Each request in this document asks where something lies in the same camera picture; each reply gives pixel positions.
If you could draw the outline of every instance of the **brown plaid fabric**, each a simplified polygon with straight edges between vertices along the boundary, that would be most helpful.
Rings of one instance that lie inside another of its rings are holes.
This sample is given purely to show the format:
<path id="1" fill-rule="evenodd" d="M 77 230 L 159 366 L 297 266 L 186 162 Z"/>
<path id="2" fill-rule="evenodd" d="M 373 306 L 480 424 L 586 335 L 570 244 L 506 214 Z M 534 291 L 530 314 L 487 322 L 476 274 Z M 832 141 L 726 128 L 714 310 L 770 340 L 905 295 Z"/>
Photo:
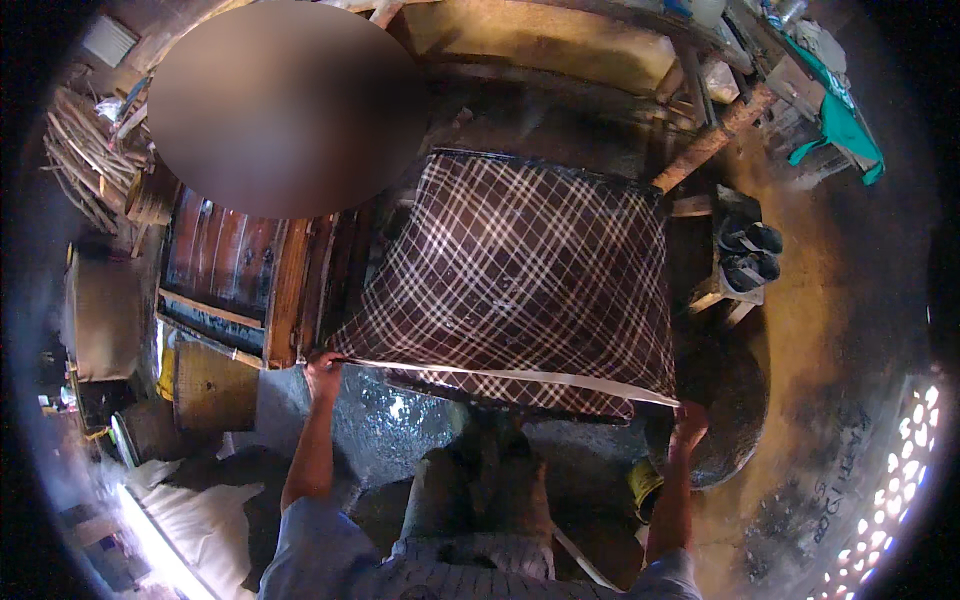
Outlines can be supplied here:
<path id="1" fill-rule="evenodd" d="M 626 181 L 439 151 L 410 222 L 333 345 L 370 360 L 582 374 L 673 396 L 660 204 Z M 630 400 L 572 386 L 412 376 L 568 413 L 634 413 Z"/>

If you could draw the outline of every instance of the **green cloth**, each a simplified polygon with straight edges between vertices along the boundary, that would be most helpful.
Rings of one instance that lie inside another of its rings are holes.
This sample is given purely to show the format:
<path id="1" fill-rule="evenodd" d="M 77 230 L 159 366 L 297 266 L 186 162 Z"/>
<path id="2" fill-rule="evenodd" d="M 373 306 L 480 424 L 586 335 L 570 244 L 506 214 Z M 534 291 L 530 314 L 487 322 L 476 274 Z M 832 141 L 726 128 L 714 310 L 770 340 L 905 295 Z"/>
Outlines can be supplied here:
<path id="1" fill-rule="evenodd" d="M 813 67 L 817 79 L 827 89 L 824 102 L 820 105 L 820 133 L 824 136 L 817 141 L 803 144 L 793 151 L 787 159 L 790 164 L 797 166 L 808 152 L 827 144 L 843 146 L 856 155 L 869 160 L 875 160 L 876 165 L 863 176 L 867 185 L 874 183 L 883 175 L 883 153 L 876 146 L 870 136 L 863 131 L 856 120 L 853 99 L 844 86 L 840 85 L 836 77 L 816 57 L 798 46 L 789 36 L 786 40 L 800 53 L 806 62 Z"/>

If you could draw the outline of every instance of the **vent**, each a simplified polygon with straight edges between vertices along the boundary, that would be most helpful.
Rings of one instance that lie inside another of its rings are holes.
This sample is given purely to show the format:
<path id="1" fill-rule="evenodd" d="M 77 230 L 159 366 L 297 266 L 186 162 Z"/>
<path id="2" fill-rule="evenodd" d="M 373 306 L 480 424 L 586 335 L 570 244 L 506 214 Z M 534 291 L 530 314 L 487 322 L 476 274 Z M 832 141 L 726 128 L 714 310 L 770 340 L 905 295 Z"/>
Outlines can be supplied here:
<path id="1" fill-rule="evenodd" d="M 108 16 L 98 16 L 84 37 L 83 47 L 98 59 L 115 67 L 130 52 L 137 37 Z"/>

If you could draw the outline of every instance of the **person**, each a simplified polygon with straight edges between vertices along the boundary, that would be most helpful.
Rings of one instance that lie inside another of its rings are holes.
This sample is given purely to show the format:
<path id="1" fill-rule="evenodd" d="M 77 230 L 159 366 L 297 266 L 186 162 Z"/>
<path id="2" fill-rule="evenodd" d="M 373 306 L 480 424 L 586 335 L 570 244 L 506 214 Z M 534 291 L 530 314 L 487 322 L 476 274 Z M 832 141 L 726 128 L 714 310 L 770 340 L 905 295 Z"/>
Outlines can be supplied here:
<path id="1" fill-rule="evenodd" d="M 518 432 L 500 436 L 495 459 L 489 446 L 480 448 L 486 456 L 481 473 L 484 465 L 496 463 L 495 475 L 486 476 L 492 492 L 480 512 L 468 491 L 469 477 L 477 470 L 477 461 L 468 459 L 469 436 L 428 452 L 417 466 L 400 539 L 381 562 L 370 539 L 330 499 L 338 358 L 343 357 L 328 352 L 304 368 L 312 407 L 283 489 L 276 554 L 263 574 L 260 597 L 701 598 L 689 554 L 689 464 L 707 431 L 703 407 L 683 402 L 675 411 L 649 532 L 649 565 L 625 592 L 554 580 L 544 463 Z"/>

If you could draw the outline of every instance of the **hand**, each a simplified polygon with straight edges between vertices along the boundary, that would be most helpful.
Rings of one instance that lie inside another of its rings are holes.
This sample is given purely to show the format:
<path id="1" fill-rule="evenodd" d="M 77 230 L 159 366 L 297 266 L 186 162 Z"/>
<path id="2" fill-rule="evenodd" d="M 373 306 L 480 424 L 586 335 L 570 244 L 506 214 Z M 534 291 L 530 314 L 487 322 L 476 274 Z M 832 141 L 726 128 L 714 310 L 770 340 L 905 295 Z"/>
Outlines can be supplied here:
<path id="1" fill-rule="evenodd" d="M 340 394 L 340 363 L 333 362 L 334 358 L 346 358 L 339 352 L 315 353 L 303 368 L 306 378 L 306 387 L 310 390 L 310 400 L 313 403 L 329 403 Z"/>
<path id="2" fill-rule="evenodd" d="M 684 400 L 673 409 L 673 434 L 670 436 L 670 453 L 681 452 L 689 457 L 704 434 L 707 433 L 707 409 L 701 404 Z"/>

